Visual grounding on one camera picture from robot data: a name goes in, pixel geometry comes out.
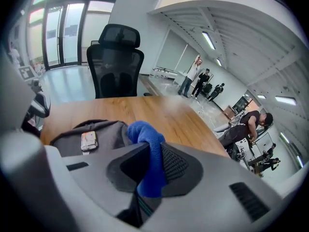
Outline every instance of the ceiling light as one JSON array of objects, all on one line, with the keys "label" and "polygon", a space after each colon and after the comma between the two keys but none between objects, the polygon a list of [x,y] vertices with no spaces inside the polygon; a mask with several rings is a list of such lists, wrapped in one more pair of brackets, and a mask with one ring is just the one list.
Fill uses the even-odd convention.
[{"label": "ceiling light", "polygon": [[290,143],[290,141],[283,135],[282,132],[280,132],[280,135],[283,137],[283,139],[284,139],[288,144]]},{"label": "ceiling light", "polygon": [[221,64],[221,62],[220,62],[220,60],[218,58],[217,58],[217,62],[222,67],[222,64]]},{"label": "ceiling light", "polygon": [[211,49],[214,50],[215,49],[214,45],[213,45],[211,38],[209,37],[208,33],[202,32],[202,34],[204,35],[204,37],[205,37],[207,43],[209,44],[209,46],[211,47]]},{"label": "ceiling light", "polygon": [[301,160],[301,158],[299,156],[297,156],[297,160],[299,162],[299,165],[303,168],[304,164],[303,164],[303,162],[302,162],[302,160]]},{"label": "ceiling light", "polygon": [[275,98],[279,102],[288,103],[294,106],[297,105],[296,100],[292,97],[276,96]]}]

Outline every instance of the blue cloth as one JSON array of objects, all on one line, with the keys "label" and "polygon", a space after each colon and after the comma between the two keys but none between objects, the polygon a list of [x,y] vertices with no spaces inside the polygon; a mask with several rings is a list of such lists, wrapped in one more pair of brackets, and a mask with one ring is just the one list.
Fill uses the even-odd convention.
[{"label": "blue cloth", "polygon": [[137,187],[139,195],[148,198],[161,197],[161,189],[166,185],[160,145],[165,142],[164,136],[145,121],[136,121],[129,125],[127,135],[134,144],[147,142],[150,145],[149,169]]}]

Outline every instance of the desk surface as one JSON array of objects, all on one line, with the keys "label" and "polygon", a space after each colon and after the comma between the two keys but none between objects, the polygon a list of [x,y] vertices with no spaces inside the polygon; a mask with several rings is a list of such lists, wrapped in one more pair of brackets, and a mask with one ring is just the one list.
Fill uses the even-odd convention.
[{"label": "desk surface", "polygon": [[167,142],[190,146],[228,157],[204,121],[179,96],[147,96],[75,101],[52,106],[44,119],[41,141],[48,145],[60,133],[90,119],[144,120],[162,133]]}]

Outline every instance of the black mesh office chair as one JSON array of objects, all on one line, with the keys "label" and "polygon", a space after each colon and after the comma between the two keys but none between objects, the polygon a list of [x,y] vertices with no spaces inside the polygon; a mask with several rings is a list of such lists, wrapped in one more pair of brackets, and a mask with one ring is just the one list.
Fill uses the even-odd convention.
[{"label": "black mesh office chair", "polygon": [[140,34],[136,29],[108,24],[98,44],[87,49],[89,69],[92,74],[96,99],[137,96],[137,81],[144,54]]}]

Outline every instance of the man in black tank top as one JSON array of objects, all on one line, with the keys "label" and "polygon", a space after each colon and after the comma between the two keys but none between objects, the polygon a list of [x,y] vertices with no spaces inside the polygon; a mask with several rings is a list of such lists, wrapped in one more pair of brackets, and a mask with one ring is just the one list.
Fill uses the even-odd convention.
[{"label": "man in black tank top", "polygon": [[253,142],[257,138],[256,128],[260,126],[270,126],[272,124],[272,114],[260,114],[259,111],[252,111],[247,113],[241,118],[240,124],[228,129],[222,137],[219,138],[220,143],[224,148],[228,148],[231,144],[243,140],[248,134],[251,134],[253,138],[250,140]]}]

